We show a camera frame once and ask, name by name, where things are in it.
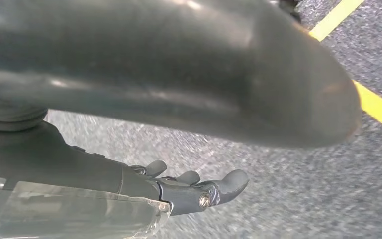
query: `asphalt road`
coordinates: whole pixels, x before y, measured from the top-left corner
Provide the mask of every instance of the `asphalt road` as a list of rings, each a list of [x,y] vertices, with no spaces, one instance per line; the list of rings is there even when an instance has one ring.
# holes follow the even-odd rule
[[[304,0],[312,28],[339,1]],[[382,96],[382,0],[365,0],[323,44],[354,79]],[[203,179],[246,170],[251,183],[233,203],[172,217],[155,239],[285,236],[382,238],[382,125],[364,115],[353,142],[317,150],[244,145],[165,128],[51,111],[68,144],[127,164],[164,160],[164,175]]]

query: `motion-blurred road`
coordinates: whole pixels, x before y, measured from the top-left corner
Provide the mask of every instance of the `motion-blurred road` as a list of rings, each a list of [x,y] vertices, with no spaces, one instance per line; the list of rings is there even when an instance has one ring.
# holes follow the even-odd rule
[[[304,24],[313,28],[338,2],[304,0]],[[382,0],[365,0],[323,44],[382,96]],[[127,164],[164,160],[170,167],[164,175],[196,170],[207,180],[235,168],[249,173],[250,185],[233,203],[172,217],[156,239],[382,238],[382,125],[367,115],[353,142],[318,150],[264,148],[57,111],[48,121],[88,152]]]

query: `bolt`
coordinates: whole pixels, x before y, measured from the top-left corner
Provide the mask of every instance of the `bolt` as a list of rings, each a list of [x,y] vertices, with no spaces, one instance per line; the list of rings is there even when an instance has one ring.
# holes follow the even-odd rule
[[[198,201],[201,208],[208,208],[210,206],[210,197],[208,194],[202,194]]]

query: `yellow road line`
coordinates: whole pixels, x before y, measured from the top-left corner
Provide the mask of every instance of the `yellow road line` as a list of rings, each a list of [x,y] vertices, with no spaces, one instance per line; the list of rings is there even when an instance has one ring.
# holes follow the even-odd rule
[[[317,26],[310,35],[318,41],[324,40],[341,22],[361,5],[364,0],[342,0]],[[359,82],[355,82],[361,97],[363,110],[382,124],[382,98]]]
[[[360,93],[363,110],[382,123],[382,98],[358,82],[355,86]]]
[[[324,40],[337,26],[353,13],[364,0],[342,0],[311,30],[310,35],[318,41]]]

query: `clear plastic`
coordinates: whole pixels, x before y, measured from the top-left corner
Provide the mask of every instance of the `clear plastic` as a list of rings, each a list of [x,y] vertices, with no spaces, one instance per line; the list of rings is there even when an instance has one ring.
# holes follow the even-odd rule
[[[167,221],[168,203],[0,179],[0,239],[141,239]]]

